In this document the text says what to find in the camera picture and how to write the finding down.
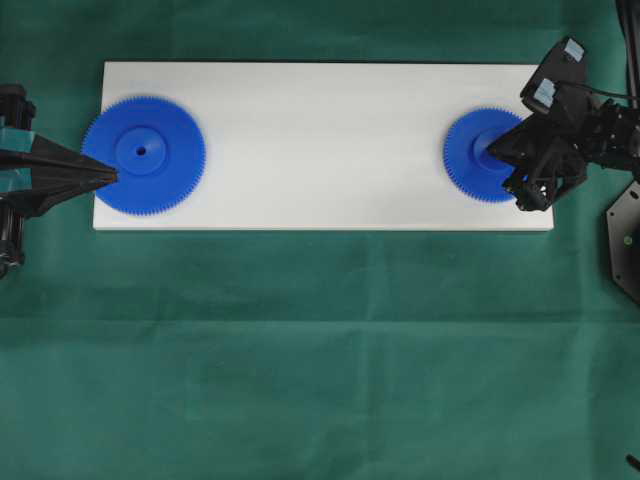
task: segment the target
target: green cloth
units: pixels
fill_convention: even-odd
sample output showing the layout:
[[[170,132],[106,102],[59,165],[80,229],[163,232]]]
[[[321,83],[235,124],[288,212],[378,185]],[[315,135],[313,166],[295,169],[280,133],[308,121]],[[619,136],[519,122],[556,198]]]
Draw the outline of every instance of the green cloth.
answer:
[[[571,34],[625,89],[613,1],[4,0],[0,22],[0,81],[74,149],[105,60],[538,63]],[[0,476],[637,478],[640,310],[603,217],[630,177],[590,175],[550,233],[98,233],[88,195],[30,220],[0,282]]]

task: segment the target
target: large blue gear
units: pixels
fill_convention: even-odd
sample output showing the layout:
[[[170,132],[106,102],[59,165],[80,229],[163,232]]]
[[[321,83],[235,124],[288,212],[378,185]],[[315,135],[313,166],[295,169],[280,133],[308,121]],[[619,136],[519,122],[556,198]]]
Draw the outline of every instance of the large blue gear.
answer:
[[[513,167],[487,151],[498,137],[522,119],[497,108],[482,108],[460,117],[444,142],[444,164],[453,183],[467,195],[485,202],[504,202],[513,196],[502,188]]]
[[[182,202],[205,164],[196,122],[179,106],[136,97],[107,109],[91,125],[82,153],[118,170],[118,182],[96,192],[112,208],[151,215]]]

